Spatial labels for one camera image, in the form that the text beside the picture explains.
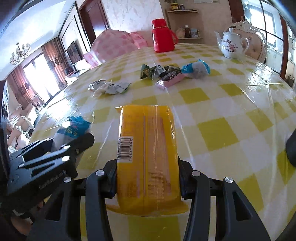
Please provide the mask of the clear rice cracker bag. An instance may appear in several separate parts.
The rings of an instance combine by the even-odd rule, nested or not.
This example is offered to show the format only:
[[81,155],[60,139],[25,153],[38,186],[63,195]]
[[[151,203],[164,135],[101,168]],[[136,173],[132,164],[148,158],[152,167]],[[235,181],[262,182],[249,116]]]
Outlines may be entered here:
[[53,137],[51,152],[57,151],[64,144],[83,136],[89,132],[91,123],[82,116],[69,116]]

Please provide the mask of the clear bread packet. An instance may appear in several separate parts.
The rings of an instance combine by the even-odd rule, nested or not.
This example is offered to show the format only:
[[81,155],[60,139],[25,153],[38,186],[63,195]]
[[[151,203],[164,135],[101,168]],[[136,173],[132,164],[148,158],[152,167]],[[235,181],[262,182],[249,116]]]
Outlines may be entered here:
[[98,88],[95,92],[93,92],[93,97],[100,97],[101,95],[105,94],[105,90],[107,88],[107,84],[112,83],[112,81],[106,81],[105,84]]

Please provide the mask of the white green snack packet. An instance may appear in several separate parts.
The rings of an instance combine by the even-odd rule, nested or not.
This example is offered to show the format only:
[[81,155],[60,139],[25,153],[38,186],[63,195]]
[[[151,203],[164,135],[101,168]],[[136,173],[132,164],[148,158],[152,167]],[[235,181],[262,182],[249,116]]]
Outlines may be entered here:
[[116,95],[122,94],[128,90],[130,83],[128,82],[119,82],[119,83],[109,83],[105,90],[105,94]]

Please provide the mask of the yellow biscuit package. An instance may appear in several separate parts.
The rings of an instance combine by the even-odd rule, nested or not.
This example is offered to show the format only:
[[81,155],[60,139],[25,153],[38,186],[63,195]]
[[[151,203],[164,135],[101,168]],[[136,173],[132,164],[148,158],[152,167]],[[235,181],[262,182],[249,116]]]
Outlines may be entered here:
[[107,209],[154,217],[188,211],[182,201],[174,116],[168,106],[121,108],[116,169],[117,204]]

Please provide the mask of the grey candy packet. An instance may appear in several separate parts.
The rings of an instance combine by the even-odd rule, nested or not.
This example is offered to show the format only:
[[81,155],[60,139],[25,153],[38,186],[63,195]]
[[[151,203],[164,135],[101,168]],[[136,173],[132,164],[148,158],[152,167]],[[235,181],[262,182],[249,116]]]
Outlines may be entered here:
[[152,71],[152,77],[159,78],[159,76],[165,71],[165,68],[163,68],[161,65],[156,65]]

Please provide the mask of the pink chocolate snack packet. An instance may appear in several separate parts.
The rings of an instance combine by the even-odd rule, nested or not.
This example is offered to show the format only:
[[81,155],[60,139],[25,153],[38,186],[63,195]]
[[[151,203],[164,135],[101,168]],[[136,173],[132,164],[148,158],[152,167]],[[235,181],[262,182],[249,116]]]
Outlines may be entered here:
[[155,86],[160,89],[166,89],[182,81],[186,76],[186,74],[173,71],[162,77],[160,80],[158,80]]

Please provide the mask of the yellow green candy packet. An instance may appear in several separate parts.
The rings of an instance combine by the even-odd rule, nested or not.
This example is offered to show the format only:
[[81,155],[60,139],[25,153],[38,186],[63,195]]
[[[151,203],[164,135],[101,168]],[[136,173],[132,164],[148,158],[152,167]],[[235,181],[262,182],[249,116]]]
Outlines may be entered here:
[[182,69],[180,67],[177,67],[177,66],[172,66],[172,65],[166,65],[164,66],[165,70],[167,72],[172,72],[172,71],[175,71],[177,73],[181,73],[182,72]]

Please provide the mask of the blue seed snack bag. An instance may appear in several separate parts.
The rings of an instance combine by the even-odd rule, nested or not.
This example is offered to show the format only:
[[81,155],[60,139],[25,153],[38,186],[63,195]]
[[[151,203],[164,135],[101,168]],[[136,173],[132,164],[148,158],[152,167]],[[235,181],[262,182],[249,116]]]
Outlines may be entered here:
[[210,66],[199,59],[196,62],[184,65],[181,72],[189,78],[199,79],[209,75],[210,71]]

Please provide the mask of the beige sofa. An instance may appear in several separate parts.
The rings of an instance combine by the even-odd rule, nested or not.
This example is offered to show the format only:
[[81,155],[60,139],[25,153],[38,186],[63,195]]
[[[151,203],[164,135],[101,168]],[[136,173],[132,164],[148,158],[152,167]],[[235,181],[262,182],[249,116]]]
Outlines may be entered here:
[[19,150],[29,144],[37,117],[36,108],[31,103],[25,109],[20,104],[16,107],[8,119],[9,147]]

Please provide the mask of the yellow green checkered tablecloth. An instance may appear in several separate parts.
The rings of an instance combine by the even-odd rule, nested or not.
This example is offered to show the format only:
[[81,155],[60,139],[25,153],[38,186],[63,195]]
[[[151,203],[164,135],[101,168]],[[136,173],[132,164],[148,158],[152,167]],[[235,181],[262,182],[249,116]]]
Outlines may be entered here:
[[[182,67],[197,60],[208,76],[160,89],[140,79],[142,64]],[[122,94],[93,97],[96,80],[128,82]],[[244,57],[225,58],[215,46],[178,44],[174,51],[145,48],[93,68],[48,105],[32,141],[51,138],[69,116],[91,123],[93,147],[77,168],[84,178],[116,157],[118,108],[126,104],[167,105],[175,121],[178,154],[210,178],[232,177],[275,240],[295,212],[295,168],[285,143],[295,130],[295,92],[269,67]]]

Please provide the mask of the pink checkered covered chair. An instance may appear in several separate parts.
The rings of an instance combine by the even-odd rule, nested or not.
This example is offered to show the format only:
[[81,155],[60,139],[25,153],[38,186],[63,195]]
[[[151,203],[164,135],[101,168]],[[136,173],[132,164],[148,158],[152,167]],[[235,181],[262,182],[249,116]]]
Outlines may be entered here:
[[90,51],[83,55],[92,67],[116,57],[148,47],[147,41],[138,33],[118,30],[104,30],[92,43]]

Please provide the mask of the red thermos jug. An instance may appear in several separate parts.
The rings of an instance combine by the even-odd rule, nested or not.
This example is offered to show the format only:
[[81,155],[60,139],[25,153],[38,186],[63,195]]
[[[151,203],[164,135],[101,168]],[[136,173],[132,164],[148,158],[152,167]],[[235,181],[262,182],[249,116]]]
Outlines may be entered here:
[[165,19],[152,20],[152,38],[157,53],[174,51],[178,37],[167,26]]

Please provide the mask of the wooden corner shelf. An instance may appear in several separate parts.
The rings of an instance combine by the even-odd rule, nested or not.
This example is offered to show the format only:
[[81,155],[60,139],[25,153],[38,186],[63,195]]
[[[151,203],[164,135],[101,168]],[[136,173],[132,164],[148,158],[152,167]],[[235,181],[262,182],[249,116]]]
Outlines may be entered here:
[[183,1],[170,1],[165,9],[169,28],[180,43],[202,43],[201,14],[197,8],[187,6]]

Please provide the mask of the white ornate chair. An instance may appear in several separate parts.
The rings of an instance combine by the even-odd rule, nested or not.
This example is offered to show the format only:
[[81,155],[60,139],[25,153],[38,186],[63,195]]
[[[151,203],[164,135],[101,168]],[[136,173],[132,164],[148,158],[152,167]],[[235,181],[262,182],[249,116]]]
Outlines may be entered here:
[[234,33],[237,33],[241,38],[246,38],[249,41],[249,48],[245,52],[245,55],[264,63],[267,55],[267,41],[265,35],[260,32],[259,28],[254,27],[247,20],[232,23],[229,28],[234,29]]

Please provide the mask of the wall television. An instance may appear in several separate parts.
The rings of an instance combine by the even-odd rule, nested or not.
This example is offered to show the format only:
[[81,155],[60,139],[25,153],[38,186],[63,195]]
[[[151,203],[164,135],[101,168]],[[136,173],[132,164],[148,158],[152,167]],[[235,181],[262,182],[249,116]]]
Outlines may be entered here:
[[81,55],[76,47],[75,42],[73,41],[66,50],[72,64],[75,64],[82,60]]

